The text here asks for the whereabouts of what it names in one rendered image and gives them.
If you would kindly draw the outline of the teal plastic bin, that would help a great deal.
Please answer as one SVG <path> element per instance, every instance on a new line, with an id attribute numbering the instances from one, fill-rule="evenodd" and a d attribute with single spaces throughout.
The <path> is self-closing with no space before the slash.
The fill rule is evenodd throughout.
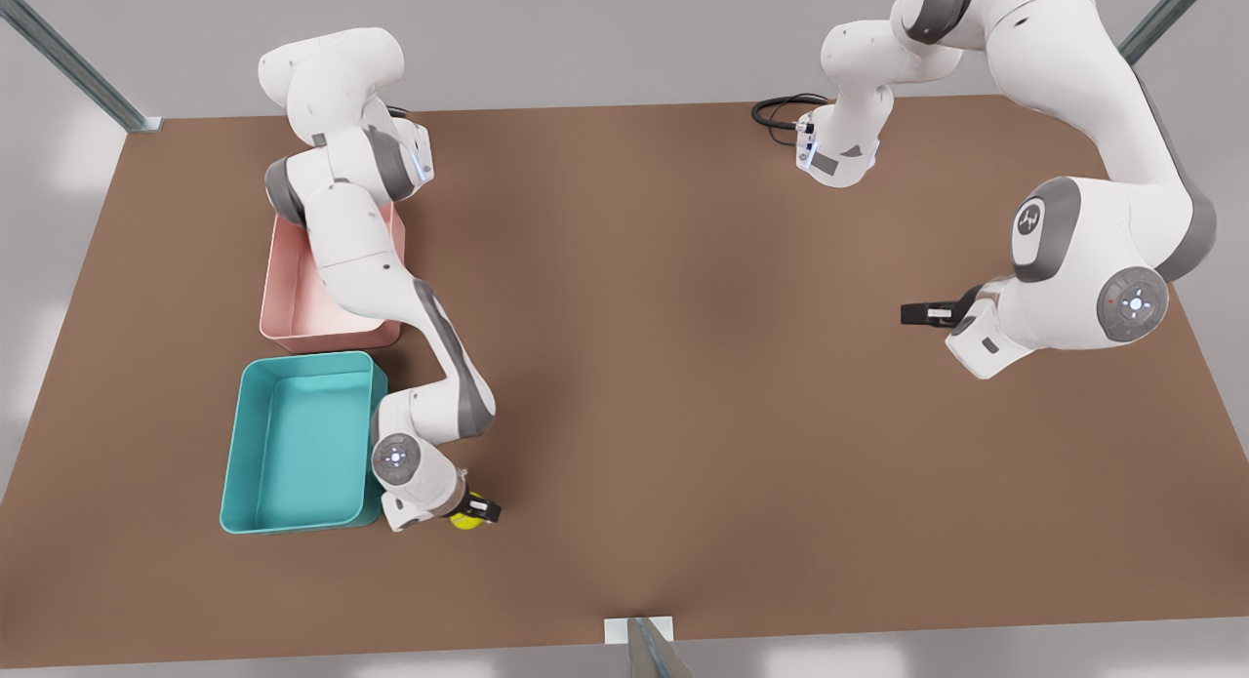
<path id="1" fill-rule="evenodd" d="M 276 534 L 372 524 L 368 454 L 388 378 L 366 352 L 285 355 L 242 372 L 220 526 Z"/>

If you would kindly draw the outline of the pink plastic bin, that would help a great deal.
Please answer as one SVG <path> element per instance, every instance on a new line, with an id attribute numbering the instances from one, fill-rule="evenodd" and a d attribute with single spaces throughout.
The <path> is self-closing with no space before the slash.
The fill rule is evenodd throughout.
<path id="1" fill-rule="evenodd" d="M 264 277 L 260 332 L 294 355 L 383 348 L 401 323 L 348 313 L 323 287 L 304 228 L 276 219 Z"/>

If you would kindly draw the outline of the silver frame post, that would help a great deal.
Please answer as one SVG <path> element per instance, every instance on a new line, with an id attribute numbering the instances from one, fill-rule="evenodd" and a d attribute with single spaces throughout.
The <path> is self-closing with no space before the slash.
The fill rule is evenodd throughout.
<path id="1" fill-rule="evenodd" d="M 644 618 L 606 618 L 605 643 L 624 644 L 629 678 L 693 678 L 693 672 L 677 652 L 671 616 Z"/>
<path id="2" fill-rule="evenodd" d="M 161 117 L 144 115 L 107 82 L 70 42 L 45 20 L 26 0 L 0 0 L 0 19 L 21 35 L 34 50 L 52 64 L 59 72 L 74 82 L 87 99 L 92 100 L 112 122 L 127 134 L 157 134 L 162 129 Z"/>
<path id="3" fill-rule="evenodd" d="M 1127 37 L 1119 42 L 1118 51 L 1129 65 L 1137 65 L 1150 47 L 1199 0 L 1159 0 L 1145 16 L 1137 22 Z"/>

